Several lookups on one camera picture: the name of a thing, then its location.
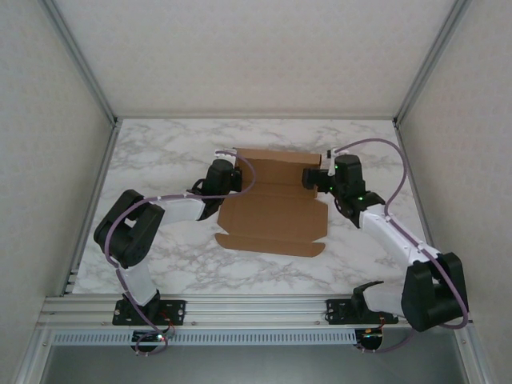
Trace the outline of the brown cardboard paper box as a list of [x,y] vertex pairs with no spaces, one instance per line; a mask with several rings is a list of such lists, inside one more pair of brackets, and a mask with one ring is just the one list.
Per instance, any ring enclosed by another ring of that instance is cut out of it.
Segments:
[[302,185],[305,168],[318,169],[320,154],[238,148],[247,159],[237,164],[244,195],[220,206],[217,243],[225,249],[313,258],[324,251],[328,205],[306,198]]

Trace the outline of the aluminium table side rail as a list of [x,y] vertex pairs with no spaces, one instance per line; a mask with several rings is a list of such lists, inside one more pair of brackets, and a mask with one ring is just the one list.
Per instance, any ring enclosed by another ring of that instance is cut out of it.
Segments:
[[421,227],[422,227],[422,240],[424,241],[425,244],[431,246],[432,242],[433,242],[432,233],[431,233],[430,226],[429,226],[429,223],[426,218],[426,212],[424,209],[424,205],[422,204],[418,184],[416,183],[412,165],[410,163],[410,156],[409,156],[406,146],[404,144],[402,133],[400,131],[400,125],[398,124],[398,120],[396,118],[393,118],[392,124],[393,124],[393,128],[394,128],[395,136],[398,141],[398,146],[400,147],[400,149],[404,155],[404,158],[405,158],[410,188],[412,191],[412,195],[414,196],[415,205],[416,205],[416,208],[418,211],[418,216],[419,216],[419,220],[420,220]]
[[90,229],[93,224],[94,215],[98,207],[98,201],[101,196],[102,188],[107,176],[112,156],[114,154],[114,149],[117,144],[119,131],[121,127],[122,120],[120,118],[116,118],[114,120],[114,124],[112,125],[112,129],[110,131],[110,135],[106,143],[106,148],[103,153],[102,160],[94,180],[93,189],[89,201],[87,203],[85,216],[81,224],[80,230],[78,232],[78,239],[74,245],[74,249],[71,254],[71,259],[66,271],[66,275],[62,280],[61,289],[60,292],[58,293],[59,297],[67,295],[69,293],[68,286],[74,284],[74,282],[72,281],[72,277],[76,275],[79,269],[79,265],[86,248],[87,239],[89,237]]

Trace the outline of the aluminium rear frame bar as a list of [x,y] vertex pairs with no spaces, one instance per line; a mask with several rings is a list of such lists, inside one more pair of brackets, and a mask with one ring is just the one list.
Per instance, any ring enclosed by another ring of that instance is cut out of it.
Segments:
[[321,119],[321,120],[393,120],[392,114],[313,114],[313,113],[188,113],[188,114],[119,114],[118,119]]

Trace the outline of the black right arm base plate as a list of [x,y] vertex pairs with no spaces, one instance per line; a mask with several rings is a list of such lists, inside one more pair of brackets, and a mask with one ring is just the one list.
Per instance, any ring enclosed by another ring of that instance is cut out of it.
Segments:
[[397,324],[398,318],[392,314],[373,312],[364,302],[356,299],[326,300],[325,320],[330,325],[380,325]]

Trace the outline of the aluminium mounting rail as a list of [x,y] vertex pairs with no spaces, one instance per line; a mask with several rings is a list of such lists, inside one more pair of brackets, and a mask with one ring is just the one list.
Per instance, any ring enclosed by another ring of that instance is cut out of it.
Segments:
[[[164,294],[183,300],[185,317],[178,330],[327,328],[326,300],[348,294]],[[119,294],[68,294],[46,298],[36,327],[112,329]]]

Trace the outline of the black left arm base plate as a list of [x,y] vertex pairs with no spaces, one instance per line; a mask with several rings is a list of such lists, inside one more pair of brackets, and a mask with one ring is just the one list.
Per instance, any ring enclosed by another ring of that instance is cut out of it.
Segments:
[[[140,311],[156,326],[181,326],[186,313],[186,301],[183,300],[153,300]],[[147,322],[140,316],[134,306],[126,299],[116,302],[112,318],[114,326],[144,326]]]

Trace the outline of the aluminium corner frame post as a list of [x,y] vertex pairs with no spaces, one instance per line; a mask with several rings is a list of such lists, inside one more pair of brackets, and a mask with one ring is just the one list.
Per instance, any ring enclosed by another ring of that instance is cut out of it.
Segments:
[[439,59],[452,39],[458,24],[463,19],[464,14],[472,1],[473,0],[454,0],[447,16],[445,16],[441,27],[428,49],[418,72],[414,76],[414,79],[406,92],[397,113],[393,117],[393,124],[396,130],[399,130],[400,125],[403,124],[407,115],[414,107],[414,104],[418,100],[423,88],[432,75]]
[[95,100],[96,104],[100,108],[106,120],[112,128],[116,127],[118,121],[117,116],[113,112],[107,98],[99,85],[89,63],[87,62],[82,50],[80,49],[75,37],[67,21],[61,12],[56,0],[37,0],[42,10],[48,17],[50,24],[55,29],[55,32],[68,55],[70,56],[78,74],[82,77],[86,88],[90,92],[91,96]]

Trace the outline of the aluminium lower frame post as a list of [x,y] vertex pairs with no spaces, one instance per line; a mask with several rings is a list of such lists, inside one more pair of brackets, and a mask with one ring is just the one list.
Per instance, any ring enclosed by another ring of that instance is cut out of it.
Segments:
[[52,329],[35,329],[14,384],[40,384],[54,340]]
[[458,350],[469,384],[498,384],[473,325],[455,330]]

